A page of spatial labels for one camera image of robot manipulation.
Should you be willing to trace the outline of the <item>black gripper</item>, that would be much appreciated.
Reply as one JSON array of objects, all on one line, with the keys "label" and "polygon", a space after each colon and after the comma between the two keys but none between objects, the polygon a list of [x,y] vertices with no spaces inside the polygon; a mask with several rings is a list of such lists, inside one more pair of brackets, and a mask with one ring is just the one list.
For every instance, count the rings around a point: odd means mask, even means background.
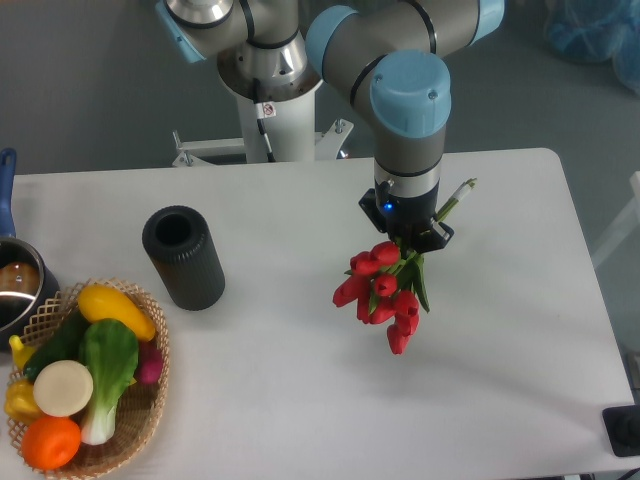
[{"label": "black gripper", "polygon": [[444,249],[454,230],[436,214],[438,188],[411,198],[383,193],[370,188],[358,204],[374,227],[399,244],[403,253],[428,253]]}]

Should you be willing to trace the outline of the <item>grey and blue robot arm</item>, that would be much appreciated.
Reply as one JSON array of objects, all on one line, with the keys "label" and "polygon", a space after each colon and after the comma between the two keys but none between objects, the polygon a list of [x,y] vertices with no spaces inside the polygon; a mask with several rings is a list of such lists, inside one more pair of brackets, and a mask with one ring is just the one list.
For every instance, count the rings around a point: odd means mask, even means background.
[{"label": "grey and blue robot arm", "polygon": [[398,1],[370,14],[336,5],[303,27],[294,1],[156,4],[187,61],[216,61],[250,163],[316,159],[316,91],[339,92],[374,135],[361,208],[420,253],[452,236],[436,210],[452,102],[444,59],[495,31],[504,11],[501,1]]}]

